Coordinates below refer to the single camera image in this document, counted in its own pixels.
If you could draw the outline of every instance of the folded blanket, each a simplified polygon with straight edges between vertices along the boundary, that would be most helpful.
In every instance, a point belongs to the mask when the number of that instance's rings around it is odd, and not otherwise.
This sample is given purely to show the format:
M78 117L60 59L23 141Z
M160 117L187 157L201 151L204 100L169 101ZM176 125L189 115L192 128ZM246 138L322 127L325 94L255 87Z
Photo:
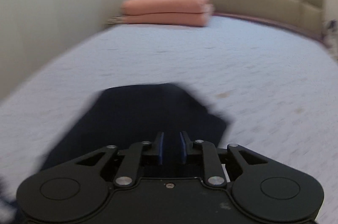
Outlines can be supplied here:
M211 4L205 5L207 12L202 14L186 14L171 12L165 14L126 15L124 22L127 24L170 24L204 27L208 24L214 8Z
M158 14L183 12L188 14L205 13L210 0L127 0L121 11L125 15Z

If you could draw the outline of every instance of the mattress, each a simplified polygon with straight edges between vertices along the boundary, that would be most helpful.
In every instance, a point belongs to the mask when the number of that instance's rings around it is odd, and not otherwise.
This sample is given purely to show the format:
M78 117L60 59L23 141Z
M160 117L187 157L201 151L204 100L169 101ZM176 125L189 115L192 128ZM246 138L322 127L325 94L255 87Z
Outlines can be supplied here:
M32 76L0 105L6 194L14 197L98 91L164 82L233 121L221 146L238 143L318 179L318 222L337 223L337 65L315 41L224 17L205 28L116 26Z

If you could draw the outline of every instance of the stain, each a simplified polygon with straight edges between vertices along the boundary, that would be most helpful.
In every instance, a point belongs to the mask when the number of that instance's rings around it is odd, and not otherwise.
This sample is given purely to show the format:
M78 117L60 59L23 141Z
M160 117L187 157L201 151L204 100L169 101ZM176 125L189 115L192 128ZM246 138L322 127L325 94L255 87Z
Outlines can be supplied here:
M228 202L222 202L221 204L219 204L219 206L221 207L221 209L231 210L231 207Z
M221 94L217 94L216 97L218 99L227 98L231 95L231 93L232 93L232 91L222 92Z
M298 114L301 114L301 113L303 113L304 111L305 111L305 110L304 110L303 108L301 108L301 107L295 109L295 113L298 113Z

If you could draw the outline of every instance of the silver screw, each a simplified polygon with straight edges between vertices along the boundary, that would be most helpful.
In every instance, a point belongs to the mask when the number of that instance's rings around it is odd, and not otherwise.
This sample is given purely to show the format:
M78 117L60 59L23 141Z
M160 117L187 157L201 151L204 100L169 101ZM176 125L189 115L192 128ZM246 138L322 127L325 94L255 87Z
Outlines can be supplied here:
M115 182L121 186L126 186L132 183L132 179L128 176L120 176L115 180Z
M222 185L224 183L224 178L220 176L212 176L208 178L208 182L211 185Z
M174 188L175 187L175 184L174 183L167 183L166 184L166 188L168 188L168 189L172 189L172 188Z

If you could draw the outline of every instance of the black cloth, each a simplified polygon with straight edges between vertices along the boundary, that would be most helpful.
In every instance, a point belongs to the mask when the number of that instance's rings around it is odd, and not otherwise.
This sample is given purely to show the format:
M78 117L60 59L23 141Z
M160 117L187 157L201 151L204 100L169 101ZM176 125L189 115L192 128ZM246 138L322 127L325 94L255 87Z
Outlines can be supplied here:
M173 177L177 175L173 165L181 152L180 131L186 131L192 140L217 146L227 124L175 84L110 88L50 151L41 170L107 145L128 149L135 142L153 141L158 132L164 132L165 167L161 175Z

